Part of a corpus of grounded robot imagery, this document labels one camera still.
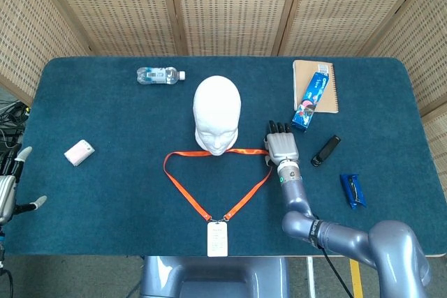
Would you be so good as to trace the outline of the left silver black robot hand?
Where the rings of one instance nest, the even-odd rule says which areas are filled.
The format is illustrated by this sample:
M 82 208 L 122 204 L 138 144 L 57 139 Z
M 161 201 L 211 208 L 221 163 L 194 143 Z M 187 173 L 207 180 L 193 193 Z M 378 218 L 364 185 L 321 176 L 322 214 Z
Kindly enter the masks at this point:
M 46 195 L 26 203 L 16 203 L 17 185 L 20 182 L 24 163 L 32 152 L 32 147 L 20 151 L 22 145 L 16 144 L 12 149 L 1 154 L 1 226 L 6 225 L 14 215 L 35 211 L 47 200 Z

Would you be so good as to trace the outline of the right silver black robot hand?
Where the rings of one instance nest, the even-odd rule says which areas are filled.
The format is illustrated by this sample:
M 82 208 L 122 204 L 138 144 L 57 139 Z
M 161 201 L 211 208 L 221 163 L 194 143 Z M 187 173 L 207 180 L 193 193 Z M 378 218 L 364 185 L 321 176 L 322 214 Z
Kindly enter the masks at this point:
M 279 166 L 282 161 L 298 162 L 299 152 L 291 125 L 288 123 L 268 122 L 268 132 L 264 137 L 265 150 L 268 152 L 265 162 L 268 166 Z

